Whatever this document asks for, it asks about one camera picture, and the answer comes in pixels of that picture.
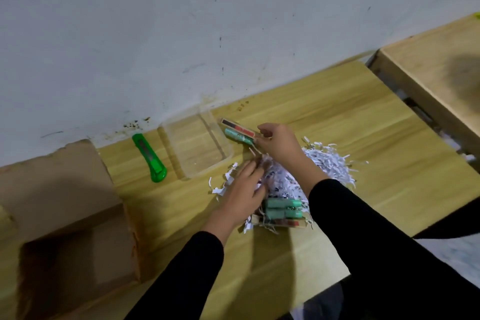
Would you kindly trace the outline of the wooden side table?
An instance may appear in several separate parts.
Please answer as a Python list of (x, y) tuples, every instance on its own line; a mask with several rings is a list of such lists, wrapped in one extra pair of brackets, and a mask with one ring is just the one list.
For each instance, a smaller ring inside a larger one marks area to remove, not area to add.
[(392, 79), (480, 169), (480, 12), (381, 47), (369, 68)]

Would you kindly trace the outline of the pile of shredded white paper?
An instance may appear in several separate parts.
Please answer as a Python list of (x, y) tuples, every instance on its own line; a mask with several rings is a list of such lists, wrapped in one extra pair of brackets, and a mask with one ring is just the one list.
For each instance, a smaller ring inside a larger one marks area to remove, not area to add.
[[(252, 160), (259, 161), (265, 168), (265, 173), (260, 180), (260, 184), (265, 183), (268, 189), (267, 196), (264, 200), (267, 198), (301, 200), (303, 206), (297, 209), (302, 211), (303, 218), (309, 222), (309, 226), (312, 226), (314, 222), (312, 216), (313, 209), (312, 203), (310, 203), (309, 200), (309, 194), (314, 185), (321, 180), (331, 178), (338, 180), (348, 188), (355, 188), (356, 181), (352, 173), (356, 170), (352, 168), (352, 161), (348, 160), (349, 156), (341, 156), (337, 153), (334, 144), (323, 145), (319, 142), (310, 142), (306, 137), (304, 138), (304, 142), (306, 146), (301, 148), (308, 157), (309, 163), (305, 168), (301, 167), (299, 170), (293, 171), (293, 173), (275, 161), (270, 155), (261, 150), (261, 148), (256, 147), (255, 141), (254, 146), (250, 148), (253, 156), (250, 160), (245, 161), (243, 165)], [(243, 165), (237, 166), (237, 164), (234, 164), (225, 175), (224, 186), (221, 189), (213, 190), (213, 194), (216, 194), (219, 200), (225, 195), (236, 173), (241, 170)], [(241, 230), (244, 233), (255, 227), (261, 227), (251, 223), (251, 216), (258, 215), (266, 217), (266, 209), (264, 208), (263, 201), (261, 206), (241, 224), (243, 226)], [(287, 227), (265, 229), (275, 233), (279, 228)]]

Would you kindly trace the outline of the green utility knife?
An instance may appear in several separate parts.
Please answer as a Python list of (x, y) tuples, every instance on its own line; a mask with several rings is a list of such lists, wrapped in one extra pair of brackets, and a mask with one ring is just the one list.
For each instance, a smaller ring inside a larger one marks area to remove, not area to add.
[(148, 165), (153, 183), (162, 182), (166, 178), (168, 170), (148, 140), (143, 134), (134, 134), (131, 138)]

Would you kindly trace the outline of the green tube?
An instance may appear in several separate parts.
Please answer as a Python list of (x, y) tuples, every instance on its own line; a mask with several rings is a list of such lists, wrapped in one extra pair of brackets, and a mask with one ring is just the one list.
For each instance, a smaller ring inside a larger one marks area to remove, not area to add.
[(232, 128), (225, 128), (224, 129), (224, 134), (226, 137), (234, 140), (234, 141), (237, 141), (237, 142), (240, 142), (240, 143), (243, 143), (243, 144), (247, 144), (251, 147), (254, 146), (254, 140), (247, 136), (247, 135), (243, 135), (242, 133), (232, 129)]
[(297, 209), (303, 207), (303, 202), (298, 199), (284, 197), (269, 197), (263, 201), (265, 209)]
[(303, 212), (297, 208), (266, 208), (265, 216), (268, 220), (302, 219)]

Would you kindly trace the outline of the person's left hand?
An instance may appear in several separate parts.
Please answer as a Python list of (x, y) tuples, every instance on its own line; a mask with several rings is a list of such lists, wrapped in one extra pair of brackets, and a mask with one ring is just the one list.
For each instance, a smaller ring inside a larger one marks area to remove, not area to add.
[(253, 194), (259, 186), (267, 186), (260, 183), (265, 170), (257, 160), (251, 160), (242, 166), (220, 200), (219, 208), (213, 212), (204, 227), (205, 231), (218, 238), (228, 237), (259, 208), (253, 205)]

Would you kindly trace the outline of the person's right forearm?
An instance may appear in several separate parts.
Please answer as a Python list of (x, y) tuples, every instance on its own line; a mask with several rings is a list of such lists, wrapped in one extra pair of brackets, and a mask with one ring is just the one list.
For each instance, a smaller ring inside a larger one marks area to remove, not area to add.
[(302, 152), (285, 164), (373, 320), (480, 320), (480, 288), (394, 226)]

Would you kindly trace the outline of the person's right hand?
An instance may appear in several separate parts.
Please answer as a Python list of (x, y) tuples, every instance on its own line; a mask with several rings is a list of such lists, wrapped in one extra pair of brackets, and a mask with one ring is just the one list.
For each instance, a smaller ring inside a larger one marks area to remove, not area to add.
[(285, 124), (279, 124), (279, 144), (276, 151), (265, 153), (291, 173), (309, 164), (308, 157), (304, 154), (296, 136)]

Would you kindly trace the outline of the brown cardboard box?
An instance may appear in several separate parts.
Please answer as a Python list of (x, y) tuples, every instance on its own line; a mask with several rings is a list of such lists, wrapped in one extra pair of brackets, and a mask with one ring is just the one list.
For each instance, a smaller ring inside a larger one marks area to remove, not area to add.
[(140, 283), (135, 245), (89, 140), (0, 167), (0, 320), (77, 320)]

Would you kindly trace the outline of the clear plastic container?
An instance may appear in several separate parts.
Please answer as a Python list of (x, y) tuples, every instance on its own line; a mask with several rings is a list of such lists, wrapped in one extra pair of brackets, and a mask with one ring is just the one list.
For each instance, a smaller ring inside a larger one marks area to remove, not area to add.
[(195, 105), (163, 121), (157, 128), (180, 180), (201, 176), (233, 157), (233, 147), (216, 118)]

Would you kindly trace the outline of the person's left forearm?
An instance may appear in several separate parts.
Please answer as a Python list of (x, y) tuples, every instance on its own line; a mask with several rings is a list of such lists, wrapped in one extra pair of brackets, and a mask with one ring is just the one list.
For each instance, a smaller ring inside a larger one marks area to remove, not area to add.
[(215, 212), (128, 312), (124, 320), (200, 320), (224, 262), (234, 228), (231, 215)]

